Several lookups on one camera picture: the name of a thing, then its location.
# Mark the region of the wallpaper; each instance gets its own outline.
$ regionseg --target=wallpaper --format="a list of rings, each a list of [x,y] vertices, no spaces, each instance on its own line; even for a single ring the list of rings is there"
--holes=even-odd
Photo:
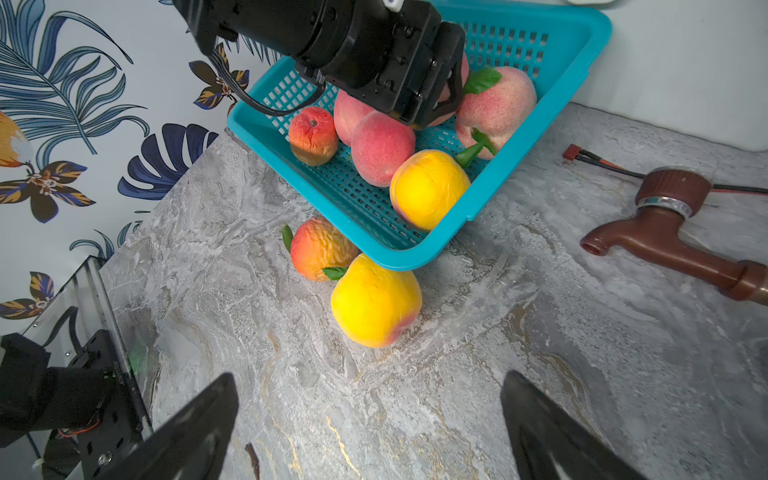
[[[244,88],[279,57],[217,49]],[[0,334],[111,257],[236,103],[170,0],[0,0]]]

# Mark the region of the red peach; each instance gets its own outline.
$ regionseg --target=red peach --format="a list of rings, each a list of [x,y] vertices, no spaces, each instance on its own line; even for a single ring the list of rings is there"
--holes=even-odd
[[[352,147],[352,138],[357,124],[372,111],[373,107],[369,107],[357,98],[350,96],[344,90],[339,90],[336,103],[333,105],[333,123],[336,124],[336,133],[339,135],[339,139],[345,145]]]
[[[459,88],[464,88],[464,84],[467,83],[467,77],[469,76],[469,60],[467,60],[467,54],[464,53],[462,56],[462,84],[459,85]],[[451,91],[448,88],[448,85],[442,88],[442,93],[440,94],[440,97],[437,99],[437,102],[446,101],[451,97]],[[447,114],[443,115],[442,117],[438,118],[437,120],[433,121],[431,124],[429,124],[430,127],[434,127],[436,125],[440,125],[444,121],[448,120],[450,117],[452,117],[453,114]]]
[[[324,217],[304,222],[290,245],[293,266],[313,282],[327,282],[324,268],[349,266],[358,253],[357,247]]]
[[[413,155],[416,135],[394,118],[373,111],[355,130],[352,160],[357,173],[375,187],[388,187],[398,167]]]
[[[339,149],[333,117],[320,107],[304,108],[290,122],[288,141],[296,158],[310,167],[325,164]]]
[[[465,94],[456,112],[456,135],[465,147],[477,142],[472,128],[488,136],[501,149],[536,106],[536,89],[531,79],[513,67],[497,67],[502,78],[480,94]],[[478,155],[490,160],[493,155],[483,148]]]

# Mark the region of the faucet spout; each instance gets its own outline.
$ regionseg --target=faucet spout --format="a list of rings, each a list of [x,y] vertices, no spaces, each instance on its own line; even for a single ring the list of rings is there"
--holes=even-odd
[[[682,191],[675,184],[682,184]],[[581,239],[581,247],[604,256],[619,246],[637,258],[708,282],[734,300],[768,305],[768,267],[751,260],[733,262],[680,240],[680,227],[698,212],[709,190],[706,179],[689,171],[651,172],[635,199],[640,207],[635,217],[595,228]]]

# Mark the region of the marble countertop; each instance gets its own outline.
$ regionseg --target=marble countertop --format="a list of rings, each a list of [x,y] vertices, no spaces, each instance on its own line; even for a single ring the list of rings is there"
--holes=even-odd
[[[279,230],[316,212],[222,135],[101,273],[155,426],[222,372],[240,411],[222,478],[517,478],[499,403],[523,372],[649,478],[765,478],[768,308],[578,241],[630,216],[639,181],[564,164],[768,184],[747,153],[574,104],[473,222],[415,274],[424,306],[393,346],[336,325]],[[768,198],[711,194],[682,237],[768,263]]]

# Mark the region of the turquoise basket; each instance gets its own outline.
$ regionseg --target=turquoise basket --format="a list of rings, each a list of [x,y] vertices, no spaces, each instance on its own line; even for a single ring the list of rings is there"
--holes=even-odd
[[[470,68],[509,65],[527,73],[539,102],[528,119],[491,161],[476,159],[467,169],[472,185],[431,232],[413,230],[389,202],[389,190],[366,183],[355,170],[350,149],[321,167],[307,167],[291,153],[288,125],[296,114],[271,117],[240,102],[228,126],[281,177],[304,196],[373,261],[391,270],[413,270],[432,261],[467,220],[474,220],[496,190],[571,100],[589,67],[611,36],[608,18],[590,8],[514,2],[435,1],[442,19],[467,32]],[[277,109],[297,106],[314,87],[279,60],[250,90]],[[333,112],[336,87],[316,105]],[[416,134],[416,151],[435,148],[451,155],[463,146],[454,121]]]

